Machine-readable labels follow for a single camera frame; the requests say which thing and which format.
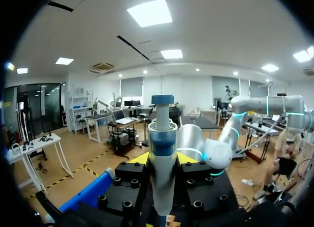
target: person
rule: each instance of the person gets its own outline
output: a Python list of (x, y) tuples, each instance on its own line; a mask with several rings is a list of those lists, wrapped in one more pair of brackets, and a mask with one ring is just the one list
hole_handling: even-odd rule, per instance
[[(258, 200), (267, 194), (269, 183), (273, 175), (281, 174), (290, 178), (297, 163), (295, 162), (296, 156), (300, 152), (302, 138), (300, 134), (293, 134), (287, 129), (284, 129), (276, 142), (274, 160), (268, 167), (264, 179), (264, 187), (262, 190), (255, 193), (253, 199)], [(292, 189), (299, 179), (298, 172), (293, 174), (293, 180), (287, 185), (286, 190)]]

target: yellow black tape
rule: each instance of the yellow black tape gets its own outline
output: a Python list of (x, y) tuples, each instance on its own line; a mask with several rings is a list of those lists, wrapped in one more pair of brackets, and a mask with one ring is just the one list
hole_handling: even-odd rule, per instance
[[(87, 163), (84, 164), (83, 166), (77, 168), (76, 170), (74, 170), (74, 171), (72, 172), (72, 174), (74, 174), (75, 172), (78, 172), (79, 170), (81, 170), (81, 169), (84, 168), (84, 169), (88, 170), (89, 172), (91, 172), (92, 174), (94, 174), (95, 176), (99, 177), (99, 175), (98, 175), (96, 172), (93, 172), (92, 170), (90, 170), (90, 169), (87, 168), (86, 166), (87, 166), (88, 164), (92, 163), (93, 161), (97, 160), (97, 159), (100, 158), (101, 156), (105, 155), (105, 153), (107, 153), (107, 152), (108, 152), (108, 151), (103, 152), (102, 154), (100, 154), (100, 155), (98, 155), (97, 157), (95, 157), (94, 159), (90, 160), (89, 162), (87, 162)], [(49, 188), (53, 187), (54, 185), (60, 183), (61, 181), (65, 180), (66, 178), (69, 178), (69, 177), (70, 177), (70, 175), (67, 175), (67, 176), (63, 177), (62, 179), (59, 179), (57, 182), (54, 182), (53, 184), (47, 186), (46, 189), (49, 189)], [(33, 198), (33, 197), (35, 197), (35, 194), (28, 196), (26, 199), (30, 199), (30, 198)]]
[(92, 171), (90, 168), (87, 168), (87, 167), (84, 167), (84, 168), (88, 170), (89, 172), (91, 172), (93, 175), (99, 177), (99, 175), (96, 172)]

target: yellow panel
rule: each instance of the yellow panel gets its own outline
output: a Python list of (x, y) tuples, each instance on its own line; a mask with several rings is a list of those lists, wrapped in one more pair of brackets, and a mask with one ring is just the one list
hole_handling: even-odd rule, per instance
[(144, 153), (143, 155), (140, 155), (137, 158), (134, 158), (133, 160), (129, 161), (128, 163), (138, 162), (138, 163), (141, 163), (141, 164), (146, 164), (147, 159), (148, 159), (148, 152)]
[[(129, 161), (129, 163), (135, 163), (135, 162), (139, 162), (141, 164), (146, 164), (147, 162), (147, 159), (148, 159), (148, 152), (144, 153), (143, 155), (137, 157), (137, 158), (134, 158), (133, 160)], [(177, 152), (177, 156), (178, 156), (178, 159), (179, 159), (179, 162), (180, 164), (185, 164), (187, 162), (190, 162), (190, 163), (197, 163), (198, 161), (192, 159), (192, 158), (189, 158), (188, 156), (185, 156), (184, 154), (180, 153), (180, 152)]]
[(190, 163), (197, 163), (198, 162), (192, 158), (189, 158), (188, 156), (185, 156), (184, 154), (182, 154), (180, 152), (177, 152), (177, 156), (178, 156), (180, 164), (185, 164), (187, 162), (190, 162)]

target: white ceiling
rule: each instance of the white ceiling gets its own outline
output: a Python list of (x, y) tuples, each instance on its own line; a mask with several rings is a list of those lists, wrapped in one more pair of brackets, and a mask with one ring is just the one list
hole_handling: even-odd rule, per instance
[[(102, 76), (107, 79), (117, 79), (119, 73), (123, 78), (142, 76), (143, 69), (148, 75), (229, 77), (236, 70), (243, 79), (293, 82), (306, 79), (302, 69), (313, 65), (313, 61), (299, 63), (293, 58), (294, 53), (308, 48), (310, 41), (277, 0), (166, 0), (173, 22), (145, 28), (127, 9), (152, 0), (53, 1), (74, 11), (45, 6), (29, 25), (12, 59), (16, 67), (28, 67), (29, 76), (87, 72), (95, 63), (109, 62), (116, 72)], [(181, 49), (183, 58), (168, 59), (153, 68), (118, 35), (150, 59), (162, 57), (158, 51), (169, 49)], [(74, 62), (55, 65), (59, 57)], [(280, 70), (261, 70), (268, 63)]]

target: wooden floor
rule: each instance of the wooden floor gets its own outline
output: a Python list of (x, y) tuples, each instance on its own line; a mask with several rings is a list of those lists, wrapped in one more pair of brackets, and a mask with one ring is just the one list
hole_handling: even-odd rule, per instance
[[(137, 133), (139, 135), (138, 141), (144, 140), (143, 134), (143, 125), (137, 124)], [(217, 139), (221, 130), (216, 131), (214, 133), (214, 139)], [(61, 137), (61, 144), (63, 147), (63, 151), (65, 157), (68, 161), (69, 167), (72, 171), (75, 171), (83, 164), (86, 164), (88, 161), (96, 158), (98, 155), (104, 153), (103, 156), (100, 156), (86, 167), (96, 174), (102, 174), (108, 167), (115, 169), (115, 167), (121, 161), (127, 161), (124, 157), (119, 157), (113, 154), (112, 150), (109, 150), (107, 145), (103, 145), (103, 143), (93, 142), (88, 139), (88, 135), (83, 134), (74, 134), (69, 133), (66, 128), (62, 128), (54, 131), (57, 135)], [(102, 142), (105, 142), (105, 127), (100, 127), (100, 134), (102, 137)], [(209, 138), (209, 132), (204, 132), (204, 136)], [(240, 135), (238, 145), (240, 147), (244, 147), (246, 141), (245, 135)], [(229, 179), (232, 183), (232, 186), (235, 190), (235, 193), (238, 195), (238, 204), (244, 206), (245, 208), (250, 208), (253, 204), (252, 197), (254, 192), (260, 188), (262, 184), (265, 170), (272, 162), (272, 156), (274, 152), (276, 138), (273, 138), (268, 152), (266, 154), (267, 159), (263, 161), (261, 164), (257, 165), (255, 161), (250, 158), (247, 158), (244, 161), (235, 160), (231, 162), (231, 165), (228, 167), (227, 173)], [(43, 167), (48, 170), (46, 174), (43, 174), (41, 171), (37, 171), (43, 180), (46, 187), (52, 185), (56, 181), (64, 178), (67, 173), (62, 169), (58, 157), (56, 155), (54, 146), (50, 146), (45, 148), (45, 152), (48, 158), (48, 161), (44, 161), (41, 156), (37, 156), (32, 158), (34, 165), (38, 164), (40, 161), (43, 164)], [(127, 156), (129, 156), (130, 160), (140, 156), (145, 153), (145, 148), (135, 147)], [(252, 152), (258, 156), (260, 156), (262, 152), (261, 147), (254, 147)], [(16, 177), (17, 183), (22, 183), (23, 181), (28, 179), (27, 172), (22, 162), (17, 162), (13, 168), (14, 175)], [(74, 178), (68, 177), (61, 182), (53, 185), (48, 188), (47, 191), (49, 193), (48, 199), (56, 206), (60, 207), (67, 200), (72, 198), (75, 194), (81, 191), (84, 187), (86, 187), (89, 183), (95, 180), (97, 177), (89, 172), (87, 169), (81, 168), (77, 172), (74, 173)], [(243, 184), (242, 179), (250, 180), (252, 179), (254, 182), (254, 186), (248, 186)], [(284, 178), (281, 178), (281, 183), (286, 182)], [(21, 189), (21, 192), (25, 198), (36, 193), (36, 188), (34, 188), (33, 184), (27, 185)], [(27, 199), (30, 205), (39, 212), (39, 214), (44, 217), (47, 213), (42, 208), (42, 206), (37, 201), (36, 197)]]

